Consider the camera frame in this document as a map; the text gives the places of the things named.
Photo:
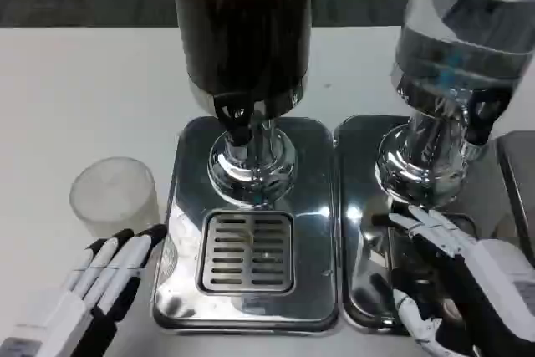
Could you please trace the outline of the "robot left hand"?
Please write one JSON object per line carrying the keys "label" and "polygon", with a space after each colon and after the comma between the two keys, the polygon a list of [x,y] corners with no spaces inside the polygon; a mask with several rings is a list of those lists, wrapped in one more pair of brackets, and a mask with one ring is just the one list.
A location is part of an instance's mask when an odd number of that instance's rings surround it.
{"label": "robot left hand", "polygon": [[43,291],[1,343],[3,356],[103,356],[168,229],[123,229],[82,251],[64,282]]}

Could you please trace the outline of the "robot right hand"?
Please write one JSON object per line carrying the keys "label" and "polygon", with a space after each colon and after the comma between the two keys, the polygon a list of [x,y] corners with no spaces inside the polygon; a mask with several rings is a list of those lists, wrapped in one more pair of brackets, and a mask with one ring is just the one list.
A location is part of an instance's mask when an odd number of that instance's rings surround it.
{"label": "robot right hand", "polygon": [[392,227],[431,267],[455,305],[461,323],[438,315],[416,277],[397,267],[390,275],[397,317],[431,356],[532,356],[534,354],[534,267],[515,245],[478,239],[447,216],[407,205],[376,215],[376,226]]}

